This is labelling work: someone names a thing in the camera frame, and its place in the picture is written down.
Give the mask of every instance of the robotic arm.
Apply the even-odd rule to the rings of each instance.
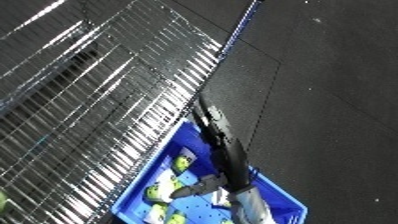
[[[171,197],[203,195],[224,187],[232,204],[232,220],[236,224],[274,224],[268,205],[257,187],[251,184],[247,152],[235,138],[225,116],[216,107],[207,107],[202,97],[193,111],[202,130],[202,138],[212,148],[211,160],[220,175],[209,175],[193,185],[176,190]]]

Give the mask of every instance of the wire shelf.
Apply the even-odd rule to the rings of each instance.
[[[25,2],[0,3],[0,222],[96,222],[221,46],[157,0]]]

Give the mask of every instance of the blue tray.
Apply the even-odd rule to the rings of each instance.
[[[144,167],[140,175],[119,197],[111,208],[112,213],[129,224],[144,223],[142,220],[151,209],[151,204],[143,199],[145,188],[154,184],[156,177],[171,167],[173,158],[177,157],[183,147],[198,157],[189,170],[178,177],[184,185],[196,183],[197,177],[216,173],[210,163],[209,146],[202,141],[199,133],[198,128],[192,123],[183,122],[164,149]],[[271,213],[278,224],[304,223],[307,208],[303,204],[261,174],[253,184],[258,187],[262,198],[270,205]],[[229,210],[212,207],[211,194],[173,201],[169,205],[167,217],[175,209],[187,214],[187,223],[218,224],[223,218],[231,217]]]

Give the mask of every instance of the metal wire rack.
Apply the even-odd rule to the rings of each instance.
[[[259,2],[221,46],[158,0],[1,1],[0,223],[97,222]]]

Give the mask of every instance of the yellow ball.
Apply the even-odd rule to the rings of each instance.
[[[0,191],[0,213],[3,212],[3,210],[6,207],[7,203],[7,196],[4,192]]]

